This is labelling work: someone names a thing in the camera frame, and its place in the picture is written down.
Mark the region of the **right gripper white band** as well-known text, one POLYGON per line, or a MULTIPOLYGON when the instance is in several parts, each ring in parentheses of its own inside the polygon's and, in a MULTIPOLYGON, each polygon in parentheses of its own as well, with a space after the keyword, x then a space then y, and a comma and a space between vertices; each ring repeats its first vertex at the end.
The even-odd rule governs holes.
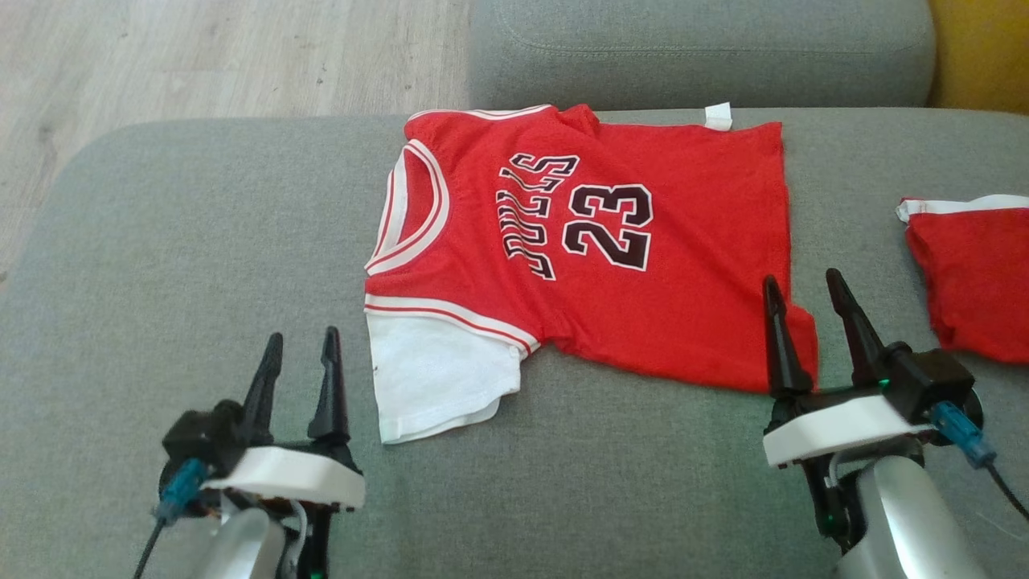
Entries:
MULTIPOLYGON (((844 275, 827 269, 826 284, 854 388, 879 386, 884 343, 844 275)), ((909 424, 879 393, 807 395, 814 382, 801 365, 775 276, 765 276, 762 292, 769 395, 779 398, 762 436, 767 463, 800 466, 817 531, 844 556, 933 556, 933 491, 924 473, 933 426, 909 424)))

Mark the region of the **red basketball jersey white sleeves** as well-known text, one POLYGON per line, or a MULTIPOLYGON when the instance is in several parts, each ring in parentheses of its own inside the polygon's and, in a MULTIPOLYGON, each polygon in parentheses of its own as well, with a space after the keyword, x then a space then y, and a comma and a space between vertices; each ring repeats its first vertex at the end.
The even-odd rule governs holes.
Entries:
POLYGON ((478 424, 540 346, 766 393, 762 283, 789 294, 779 122, 611 124, 587 105, 428 110, 365 264, 379 437, 478 424))

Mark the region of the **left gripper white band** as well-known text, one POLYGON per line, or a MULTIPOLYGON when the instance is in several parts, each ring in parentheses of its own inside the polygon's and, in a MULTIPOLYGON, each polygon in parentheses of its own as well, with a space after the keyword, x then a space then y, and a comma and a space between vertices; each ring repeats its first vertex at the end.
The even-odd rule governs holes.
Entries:
MULTIPOLYGON (((283 334, 269 336, 243 403, 249 446, 273 444, 273 393, 281 373, 283 334)), ((306 436, 349 442, 342 340, 328 326, 321 347, 323 377, 306 436)), ((219 520, 201 557, 201 579, 333 579, 330 533, 335 516, 365 506, 367 484, 346 461, 348 447, 316 454, 280 446, 247 450, 224 478, 201 486, 210 516, 219 520)))

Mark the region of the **red shorts white waistband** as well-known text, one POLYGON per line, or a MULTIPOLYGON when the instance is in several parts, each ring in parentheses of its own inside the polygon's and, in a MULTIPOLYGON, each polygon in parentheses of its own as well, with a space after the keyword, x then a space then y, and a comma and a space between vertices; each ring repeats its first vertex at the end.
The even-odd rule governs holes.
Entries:
POLYGON ((904 198, 896 216, 941 347, 1029 365, 1029 195, 904 198))

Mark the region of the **large grey sofa chaise seat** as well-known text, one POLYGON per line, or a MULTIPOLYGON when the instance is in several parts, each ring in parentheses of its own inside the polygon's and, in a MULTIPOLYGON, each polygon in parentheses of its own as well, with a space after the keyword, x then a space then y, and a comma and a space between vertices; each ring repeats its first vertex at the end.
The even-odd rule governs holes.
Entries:
MULTIPOLYGON (((496 417, 379 443, 363 264, 403 117, 119 129, 67 164, 0 292, 0 579, 130 579, 164 433, 242 399, 285 336, 273 433, 305 437, 327 326, 342 335, 364 509, 331 579, 824 579, 838 547, 799 468, 765 461, 771 400, 647 379, 545 348, 496 417)), ((885 342, 936 346, 904 195, 1029 195, 1029 117, 736 110, 784 124, 793 299, 821 378, 850 360, 824 272, 885 342)))

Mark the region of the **grey sofa back cushion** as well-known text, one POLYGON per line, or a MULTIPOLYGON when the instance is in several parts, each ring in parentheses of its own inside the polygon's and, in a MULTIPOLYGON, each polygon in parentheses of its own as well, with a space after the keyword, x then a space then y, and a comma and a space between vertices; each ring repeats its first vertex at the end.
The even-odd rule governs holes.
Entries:
POLYGON ((922 107, 929 0, 475 0, 474 109, 922 107))

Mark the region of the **yellow sofa backrest cushion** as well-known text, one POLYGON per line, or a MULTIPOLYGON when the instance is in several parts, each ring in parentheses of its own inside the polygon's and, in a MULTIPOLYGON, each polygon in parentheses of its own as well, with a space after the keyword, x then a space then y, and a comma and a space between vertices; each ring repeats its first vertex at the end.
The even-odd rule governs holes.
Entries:
POLYGON ((1029 0, 929 0, 934 109, 1029 115, 1029 0))

